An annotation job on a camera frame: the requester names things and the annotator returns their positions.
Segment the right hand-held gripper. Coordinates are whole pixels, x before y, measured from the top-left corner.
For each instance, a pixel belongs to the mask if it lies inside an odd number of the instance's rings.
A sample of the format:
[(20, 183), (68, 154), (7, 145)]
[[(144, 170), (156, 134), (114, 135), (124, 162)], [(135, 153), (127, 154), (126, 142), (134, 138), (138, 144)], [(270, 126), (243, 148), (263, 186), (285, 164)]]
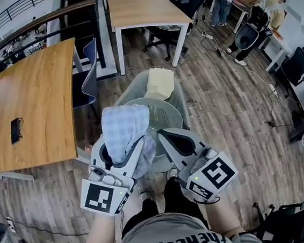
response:
[[(218, 194), (238, 175), (238, 170), (224, 152), (216, 152), (205, 146), (196, 133), (180, 128), (168, 128), (157, 132), (169, 160), (177, 169), (177, 181), (181, 186), (198, 195), (200, 203), (217, 202)], [(201, 154), (189, 165), (182, 164), (183, 156)]]

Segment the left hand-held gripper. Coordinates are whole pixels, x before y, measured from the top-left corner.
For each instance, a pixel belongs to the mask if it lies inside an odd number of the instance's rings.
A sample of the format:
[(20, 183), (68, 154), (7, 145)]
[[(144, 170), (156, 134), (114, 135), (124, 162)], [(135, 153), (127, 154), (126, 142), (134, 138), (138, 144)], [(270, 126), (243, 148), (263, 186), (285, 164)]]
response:
[(113, 164), (105, 146), (104, 136), (95, 142), (91, 151), (89, 177), (82, 180), (81, 208), (102, 215), (118, 215), (133, 192), (136, 184), (132, 178), (140, 154), (144, 138), (139, 138), (132, 146), (126, 159), (121, 164)]

